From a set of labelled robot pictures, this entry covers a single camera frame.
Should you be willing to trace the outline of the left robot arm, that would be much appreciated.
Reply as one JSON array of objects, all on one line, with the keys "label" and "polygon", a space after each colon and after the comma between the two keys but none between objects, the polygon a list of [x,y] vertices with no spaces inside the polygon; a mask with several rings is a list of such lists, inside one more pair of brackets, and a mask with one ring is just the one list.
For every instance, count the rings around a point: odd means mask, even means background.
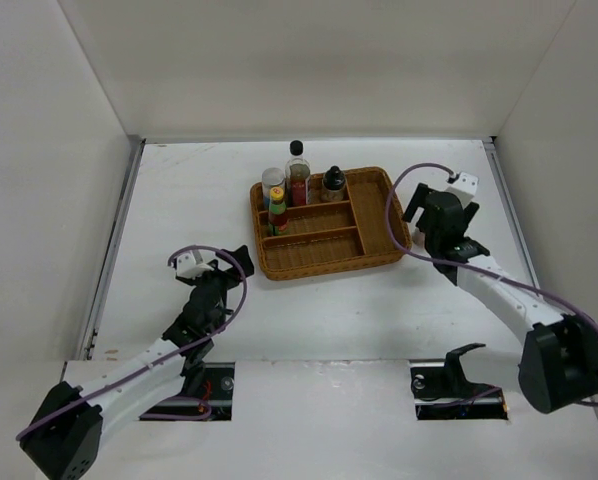
[{"label": "left robot arm", "polygon": [[21,450],[48,479],[80,479],[100,448],[127,424],[149,418],[150,409],[175,396],[189,399],[203,387],[203,360],[213,339],[236,318],[228,293],[248,290],[254,265],[247,246],[215,249],[206,262],[204,247],[173,253],[168,264],[176,280],[190,286],[174,322],[144,351],[89,382],[61,381],[46,394],[31,423],[16,437]]}]

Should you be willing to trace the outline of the tall bottle black cap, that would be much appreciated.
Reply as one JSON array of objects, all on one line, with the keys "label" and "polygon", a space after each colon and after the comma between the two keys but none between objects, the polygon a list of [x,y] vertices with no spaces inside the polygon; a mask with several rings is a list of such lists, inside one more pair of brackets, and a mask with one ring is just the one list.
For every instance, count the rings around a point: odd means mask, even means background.
[{"label": "tall bottle black cap", "polygon": [[290,159],[285,166],[286,194],[291,206],[305,206],[310,202],[311,168],[304,158],[304,145],[293,140],[289,145]]}]

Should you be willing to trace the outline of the small jar white lid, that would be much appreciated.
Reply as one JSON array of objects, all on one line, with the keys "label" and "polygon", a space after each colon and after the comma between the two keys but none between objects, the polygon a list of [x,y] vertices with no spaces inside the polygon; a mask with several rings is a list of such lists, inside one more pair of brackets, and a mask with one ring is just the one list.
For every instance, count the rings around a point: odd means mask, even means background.
[{"label": "small jar white lid", "polygon": [[418,227],[414,227],[411,236],[414,245],[419,248],[425,247],[425,233],[422,232]]}]

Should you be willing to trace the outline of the red sauce bottle yellow cap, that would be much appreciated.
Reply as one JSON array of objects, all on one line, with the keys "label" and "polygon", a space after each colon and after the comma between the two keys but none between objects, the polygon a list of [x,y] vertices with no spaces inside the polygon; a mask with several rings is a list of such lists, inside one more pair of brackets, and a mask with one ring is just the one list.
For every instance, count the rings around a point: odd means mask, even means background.
[{"label": "red sauce bottle yellow cap", "polygon": [[269,191],[268,228],[272,236],[282,235],[288,228],[285,190],[281,186],[273,187]]}]

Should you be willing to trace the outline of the jar with white beads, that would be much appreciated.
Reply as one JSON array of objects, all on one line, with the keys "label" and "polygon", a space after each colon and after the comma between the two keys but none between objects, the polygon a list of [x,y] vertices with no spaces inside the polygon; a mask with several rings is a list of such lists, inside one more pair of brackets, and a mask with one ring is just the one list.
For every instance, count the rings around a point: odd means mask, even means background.
[{"label": "jar with white beads", "polygon": [[285,173],[277,167],[267,168],[263,171],[261,177],[263,205],[265,209],[269,208],[270,191],[274,187],[285,187]]}]

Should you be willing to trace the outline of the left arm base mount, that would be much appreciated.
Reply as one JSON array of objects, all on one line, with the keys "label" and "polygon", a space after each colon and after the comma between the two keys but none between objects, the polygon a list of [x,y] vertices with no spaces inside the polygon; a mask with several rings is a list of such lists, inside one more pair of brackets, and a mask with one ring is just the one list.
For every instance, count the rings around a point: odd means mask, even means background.
[{"label": "left arm base mount", "polygon": [[181,391],[152,407],[141,421],[230,421],[235,391],[234,362],[188,359]]}]

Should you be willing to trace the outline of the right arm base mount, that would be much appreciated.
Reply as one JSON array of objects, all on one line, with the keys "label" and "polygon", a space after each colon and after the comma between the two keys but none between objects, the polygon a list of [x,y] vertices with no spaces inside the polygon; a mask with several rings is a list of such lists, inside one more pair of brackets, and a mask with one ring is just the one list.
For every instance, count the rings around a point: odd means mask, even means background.
[{"label": "right arm base mount", "polygon": [[485,344],[471,343],[449,351],[443,359],[410,363],[410,389],[419,421],[508,420],[503,391],[469,381],[461,358]]}]

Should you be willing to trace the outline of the black cap spice bottle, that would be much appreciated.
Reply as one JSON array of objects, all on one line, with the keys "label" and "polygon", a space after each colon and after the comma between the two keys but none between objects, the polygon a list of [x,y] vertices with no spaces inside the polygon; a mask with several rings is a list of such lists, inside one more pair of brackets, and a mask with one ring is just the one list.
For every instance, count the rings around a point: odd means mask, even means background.
[{"label": "black cap spice bottle", "polygon": [[345,199],[346,178],[344,172],[336,165],[331,166],[323,175],[321,200],[323,202],[339,202]]}]

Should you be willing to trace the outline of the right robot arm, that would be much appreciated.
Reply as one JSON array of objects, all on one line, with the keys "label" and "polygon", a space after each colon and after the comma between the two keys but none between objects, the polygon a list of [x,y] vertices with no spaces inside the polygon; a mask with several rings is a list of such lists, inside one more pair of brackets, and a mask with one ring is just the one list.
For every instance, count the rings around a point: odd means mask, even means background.
[{"label": "right robot arm", "polygon": [[402,220],[418,210],[416,227],[437,271],[477,298],[519,340],[513,379],[528,403],[548,414],[598,394],[598,333],[576,313],[547,303],[528,285],[509,279],[479,242],[466,236],[479,209],[450,187],[418,184]]}]

